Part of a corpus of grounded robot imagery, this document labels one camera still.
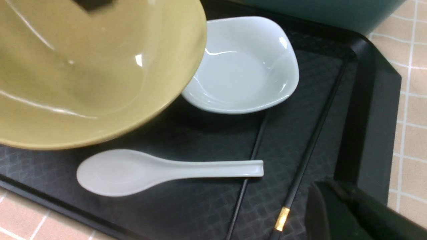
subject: table surface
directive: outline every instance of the table surface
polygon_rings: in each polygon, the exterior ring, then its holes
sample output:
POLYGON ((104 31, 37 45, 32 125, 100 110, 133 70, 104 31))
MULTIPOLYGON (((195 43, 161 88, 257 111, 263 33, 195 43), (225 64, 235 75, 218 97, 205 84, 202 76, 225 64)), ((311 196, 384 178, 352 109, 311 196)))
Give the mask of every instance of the table surface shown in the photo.
MULTIPOLYGON (((402 76, 388 206, 427 228, 427 0, 407 0, 369 39, 402 76)), ((112 240, 0 188, 1 240, 112 240)))

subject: chopsticks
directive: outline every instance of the chopsticks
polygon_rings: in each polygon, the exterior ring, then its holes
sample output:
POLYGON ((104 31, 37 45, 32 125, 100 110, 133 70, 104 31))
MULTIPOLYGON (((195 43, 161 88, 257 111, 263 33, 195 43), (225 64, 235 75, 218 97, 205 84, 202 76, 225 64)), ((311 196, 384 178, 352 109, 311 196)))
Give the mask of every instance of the chopsticks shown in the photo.
POLYGON ((322 109, 322 113, 320 114, 319 120, 317 121, 314 132, 311 135, 311 138, 302 156, 302 160, 298 165, 298 169, 292 180, 291 186, 289 187, 285 201, 283 202, 283 207, 279 213, 279 216, 277 218, 276 224, 273 228, 273 231, 270 235, 269 240, 278 240, 280 237, 280 234, 283 232, 283 229, 286 224, 286 220, 290 213, 292 203, 298 191, 298 187, 301 183, 302 177, 304 175, 305 169, 307 168, 307 165, 313 153, 314 147, 316 146, 316 142, 317 142, 317 139, 319 138, 323 124, 325 123, 326 117, 328 116, 329 109, 332 106, 333 99, 336 95, 336 92, 338 91, 338 87, 339 87, 339 84, 341 83, 341 79, 342 79, 342 76, 344 75, 345 68, 347 67, 347 63, 348 63, 348 60, 347 59, 344 60, 339 69, 338 76, 335 79, 333 87, 329 93, 328 99, 326 100, 326 103, 322 109))
MULTIPOLYGON (((270 111, 271 110, 269 108, 266 110, 266 112, 264 114, 260 128, 258 130, 258 134, 257 134, 257 138, 255 140, 254 147, 252 149, 252 154, 251 154, 250 160, 254 160, 257 157, 258 150, 260 149, 260 145, 261 145, 261 139, 263 138, 264 130, 267 127, 267 122, 268 122, 268 118, 270 115, 270 111)), ((231 239, 231 236, 232 236, 233 230, 234 230, 234 225, 236 224, 237 216, 239 215, 239 210, 240 210, 240 207, 242 205, 243 197, 245 196, 247 186, 248 186, 248 179, 245 179, 245 181, 243 181, 243 185, 240 189, 239 198, 237 199, 236 205, 234 207, 233 218, 231 219, 230 225, 228 226, 227 236, 225 237, 225 240, 231 239)))

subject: bowl rim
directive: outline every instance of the bowl rim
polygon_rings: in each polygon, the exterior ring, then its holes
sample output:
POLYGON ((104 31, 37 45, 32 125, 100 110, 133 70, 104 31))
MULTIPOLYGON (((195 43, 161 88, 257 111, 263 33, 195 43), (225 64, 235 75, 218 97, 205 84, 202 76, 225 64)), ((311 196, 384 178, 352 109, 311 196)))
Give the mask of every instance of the bowl rim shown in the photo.
MULTIPOLYGON (((202 3, 199 0, 193 0, 193 1, 195 2, 195 5, 197 6, 196 8, 198 8, 199 17, 201 18, 201 21, 206 23, 207 22, 206 21, 206 13, 205 13, 205 10, 203 8, 202 3)), ((182 88, 180 88, 179 91, 177 91, 175 95, 171 96, 170 100, 166 104, 164 104, 162 107, 160 107, 157 111, 153 112, 153 114, 151 114, 149 117, 135 121, 132 124, 126 125, 122 128, 118 128, 114 131, 110 131, 108 133, 99 135, 97 137, 87 138, 84 140, 69 141, 69 142, 63 142, 63 143, 58 143, 58 144, 39 144, 39 143, 22 143, 22 142, 7 140, 5 138, 0 137, 0 144, 11 146, 11 147, 16 147, 16 148, 21 148, 21 149, 28 149, 28 150, 74 149, 74 148, 78 148, 78 147, 84 147, 84 146, 90 146, 90 145, 95 145, 95 144, 99 144, 99 143, 104 143, 106 141, 115 139, 119 136, 122 136, 124 134, 127 134, 127 133, 135 130, 136 128, 142 126, 143 124, 149 122, 150 120, 152 120, 153 118, 158 116, 173 101, 175 101, 176 98, 179 97, 179 95, 182 93, 182 91, 186 88, 188 83, 191 81, 193 75, 196 73, 197 69, 199 68, 199 65, 200 65, 202 58, 203 58, 203 54, 205 52, 207 36, 208 36, 207 35, 207 24, 203 24, 203 28, 201 29, 201 31, 203 32, 202 41, 204 42, 204 46, 199 50, 199 53, 198 53, 199 57, 195 62, 194 68, 191 70, 193 74, 191 75, 191 77, 189 77, 187 83, 185 85, 183 85, 182 88)))
POLYGON ((253 113, 253 112, 257 112, 257 111, 261 111, 261 110, 265 110, 267 108, 273 107, 283 101, 285 101, 286 99, 288 99, 296 90, 298 83, 299 83, 299 67, 298 67, 298 61, 296 59, 296 55, 295 55, 295 51, 292 47, 292 44, 289 41, 288 36, 286 35, 285 31, 282 29, 282 27, 280 27, 275 21, 269 19, 269 18, 265 18, 265 17, 260 17, 260 16, 243 16, 243 17, 234 17, 234 18, 222 18, 222 19, 215 19, 215 20, 209 20, 207 21, 207 24, 209 23, 216 23, 216 22, 222 22, 222 21, 230 21, 230 20, 235 20, 235 19, 244 19, 244 18, 249 18, 249 19, 260 19, 263 21, 268 21, 270 22, 270 24, 274 24, 276 26, 278 26, 280 28, 281 34, 283 34, 283 37, 285 38, 289 50, 290 50, 290 55, 291 55, 291 62, 294 64, 294 70, 295 70, 295 84, 294 86, 289 89, 289 93, 285 96, 282 96, 274 101, 271 101, 267 104, 261 105, 261 106, 256 106, 256 107, 250 107, 250 108, 240 108, 237 110, 233 110, 233 109, 219 109, 219 108, 214 108, 214 107, 210 107, 207 105, 203 105, 200 104, 199 101, 195 101, 193 98, 190 98, 188 95, 190 95, 189 93, 187 93, 187 89, 185 88, 184 91, 182 92, 182 96, 184 97, 185 100, 187 100, 190 104, 192 104, 193 106, 204 110, 204 111, 208 111, 208 112, 213 112, 213 113, 219 113, 219 114, 247 114, 247 113, 253 113))

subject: grout line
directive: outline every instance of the grout line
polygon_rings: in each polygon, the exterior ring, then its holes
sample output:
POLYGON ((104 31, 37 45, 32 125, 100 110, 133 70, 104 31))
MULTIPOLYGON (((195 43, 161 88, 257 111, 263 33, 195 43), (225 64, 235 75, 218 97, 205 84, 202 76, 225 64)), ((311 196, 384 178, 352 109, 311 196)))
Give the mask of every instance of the grout line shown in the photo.
POLYGON ((44 221, 46 221, 46 219, 49 216, 49 214, 50 214, 50 210, 47 210, 46 214, 43 216, 43 218, 41 219, 41 221, 37 225, 37 228, 34 230, 34 232, 32 233, 31 237, 29 238, 29 240, 33 240, 35 238, 35 235, 38 233, 38 231, 40 230, 40 228, 43 225, 44 221))
POLYGON ((409 197, 409 198, 412 198, 412 199, 418 200, 418 201, 420 201, 420 202, 427 203, 427 200, 425 200, 425 199, 423 199, 423 198, 421 198, 421 197, 418 197, 418 196, 412 195, 412 194, 410 194, 410 193, 400 192, 400 191, 398 191, 398 190, 394 190, 394 189, 389 189, 389 192, 391 192, 391 193, 396 193, 396 194, 398 194, 398 195, 407 196, 407 197, 409 197))
POLYGON ((97 233, 97 231, 96 230, 93 230, 92 231, 92 234, 91 234, 91 236, 88 238, 88 240, 93 240, 93 238, 95 237, 95 234, 97 233))
MULTIPOLYGON (((409 62, 408 62, 408 78, 406 82, 406 89, 409 91, 410 83, 411 83, 411 67, 412 67, 412 56, 414 53, 414 41, 415 41, 415 29, 416 29, 416 20, 417 20, 417 11, 418 11, 418 0, 415 0, 415 8, 414 8, 414 20, 412 23, 412 36, 411 36, 411 48, 409 51, 409 62)), ((405 136, 406 136, 406 123, 408 118, 408 99, 409 95, 405 95, 405 108, 404 108, 404 116, 403 116, 403 128, 402 128, 402 139, 401 139, 401 156, 399 158, 399 173, 398 173, 398 191, 402 192, 402 169, 403 169, 403 156, 405 149, 405 136)), ((396 212, 400 211, 400 201, 401 194, 398 193, 397 202, 396 202, 396 212)))
POLYGON ((401 17, 401 16, 398 16, 398 15, 396 15, 396 14, 392 14, 392 15, 390 15, 391 17, 394 17, 394 18, 399 18, 399 19, 402 19, 402 20, 406 20, 406 21, 414 21, 414 19, 413 18, 404 18, 404 17, 401 17))
POLYGON ((0 202, 3 202, 3 200, 6 198, 7 196, 7 191, 3 193, 3 195, 0 197, 0 202))
POLYGON ((388 61, 389 63, 396 64, 396 65, 401 66, 401 67, 408 67, 408 68, 412 68, 412 69, 427 70, 427 67, 414 67, 414 66, 411 66, 411 67, 410 67, 410 66, 408 66, 408 65, 401 64, 401 63, 399 63, 399 62, 396 62, 396 61, 393 61, 393 60, 390 60, 390 59, 387 59, 387 61, 388 61))
POLYGON ((427 98, 427 95, 424 95, 424 94, 412 94, 412 93, 408 93, 408 92, 405 92, 405 91, 401 91, 401 94, 407 94, 407 95, 412 96, 412 97, 427 98))
POLYGON ((387 35, 387 34, 381 34, 381 33, 376 33, 376 32, 373 32, 371 34, 374 35, 374 36, 380 36, 380 37, 390 38, 390 39, 393 39, 393 40, 396 40, 396 41, 399 41, 399 42, 403 42, 403 43, 409 43, 409 44, 411 43, 411 41, 402 40, 400 38, 395 38, 395 37, 387 35))
MULTIPOLYGON (((406 20, 406 21, 414 21, 414 19, 413 18, 405 18, 405 17, 401 17, 401 16, 398 16, 398 15, 395 15, 395 14, 392 14, 392 15, 390 15, 391 17, 394 17, 394 18, 399 18, 399 19, 402 19, 402 20, 406 20)), ((427 23, 427 20, 416 20, 416 22, 417 23, 427 23)))
POLYGON ((410 94, 410 93, 406 93, 409 96, 413 96, 413 97, 423 97, 423 98, 427 98, 427 95, 423 95, 423 94, 410 94))
MULTIPOLYGON (((396 153, 396 155, 393 153, 393 156, 396 156, 396 157, 400 157, 401 155, 400 154, 397 154, 396 153)), ((406 159, 409 159, 409 160, 414 160, 414 161, 419 161, 419 162, 423 162, 423 163, 427 163, 427 160, 425 160, 425 159, 421 159, 421 158, 415 158, 415 157, 411 157, 411 156, 401 156, 401 157, 403 157, 403 158, 406 158, 406 159)))
POLYGON ((6 235, 8 235, 8 236, 10 236, 10 237, 12 237, 12 238, 14 238, 14 239, 16 239, 16 240, 26 240, 25 238, 20 237, 20 236, 18 236, 18 235, 16 235, 16 234, 14 234, 14 233, 12 233, 12 232, 9 232, 8 230, 6 230, 6 229, 4 229, 4 228, 2 228, 2 227, 0 227, 0 232, 2 232, 2 233, 4 233, 4 234, 6 234, 6 235))
POLYGON ((408 65, 401 64, 401 63, 398 63, 398 62, 393 61, 393 60, 387 59, 387 61, 389 61, 389 63, 393 63, 393 64, 396 64, 396 65, 401 66, 401 67, 409 67, 408 65))
POLYGON ((415 128, 420 128, 420 129, 427 129, 427 126, 413 124, 413 123, 406 123, 406 125, 411 126, 411 127, 415 127, 415 128))
POLYGON ((427 70, 427 67, 414 67, 414 66, 411 66, 410 68, 412 68, 412 69, 422 69, 422 70, 427 70))

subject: white ceramic spoon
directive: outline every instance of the white ceramic spoon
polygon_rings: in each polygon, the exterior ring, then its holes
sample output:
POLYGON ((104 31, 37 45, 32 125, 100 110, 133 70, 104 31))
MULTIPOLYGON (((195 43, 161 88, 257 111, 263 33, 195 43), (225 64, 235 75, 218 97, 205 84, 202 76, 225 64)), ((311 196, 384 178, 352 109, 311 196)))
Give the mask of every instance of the white ceramic spoon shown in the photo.
POLYGON ((263 161, 183 162, 158 158, 144 152, 117 149, 84 160, 77 181, 103 196, 127 196, 175 179, 262 177, 263 161))

